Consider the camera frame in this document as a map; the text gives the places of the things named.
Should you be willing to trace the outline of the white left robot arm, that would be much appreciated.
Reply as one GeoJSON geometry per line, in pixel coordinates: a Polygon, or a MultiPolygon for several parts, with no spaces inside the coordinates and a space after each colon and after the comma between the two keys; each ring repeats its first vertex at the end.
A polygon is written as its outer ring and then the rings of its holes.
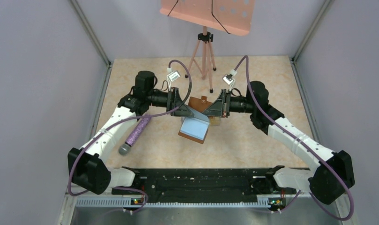
{"type": "Polygon", "coordinates": [[[107,188],[121,187],[130,194],[137,193],[141,181],[135,172],[125,169],[123,172],[112,172],[107,166],[110,153],[121,137],[137,121],[152,118],[147,114],[150,106],[163,107],[165,114],[176,117],[193,117],[185,104],[191,93],[191,85],[185,98],[181,98],[179,89],[171,83],[179,77],[172,72],[167,76],[168,89],[161,91],[155,88],[157,78],[153,72],[140,71],[135,77],[135,84],[127,95],[120,99],[113,114],[100,130],[79,149],[72,148],[67,156],[69,168],[68,192],[72,192],[72,184],[82,187],[85,191],[101,194],[107,188]]]}

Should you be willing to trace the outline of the brown leather card holder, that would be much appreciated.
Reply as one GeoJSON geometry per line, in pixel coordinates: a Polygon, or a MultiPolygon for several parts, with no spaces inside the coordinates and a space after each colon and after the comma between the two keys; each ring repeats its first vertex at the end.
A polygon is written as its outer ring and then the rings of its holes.
{"type": "MultiPolygon", "coordinates": [[[[200,98],[190,97],[189,104],[205,104],[208,101],[207,96],[201,96],[200,98]]],[[[182,121],[178,135],[194,141],[196,143],[203,144],[208,134],[208,129],[210,126],[209,119],[207,116],[203,115],[201,112],[191,108],[194,112],[193,118],[185,118],[182,121]]]]}

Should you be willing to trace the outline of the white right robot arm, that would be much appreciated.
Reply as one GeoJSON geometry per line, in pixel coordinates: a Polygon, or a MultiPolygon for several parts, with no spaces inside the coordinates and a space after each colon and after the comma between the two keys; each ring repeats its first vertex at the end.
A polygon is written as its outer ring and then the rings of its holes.
{"type": "Polygon", "coordinates": [[[265,180],[266,189],[278,193],[283,188],[299,189],[313,194],[323,204],[331,204],[351,188],[355,177],[351,156],[335,152],[297,129],[284,114],[269,104],[264,83],[251,81],[246,96],[232,96],[222,90],[218,99],[202,113],[226,118],[230,113],[249,113],[252,124],[266,135],[278,140],[308,166],[291,169],[278,166],[265,180]]]}

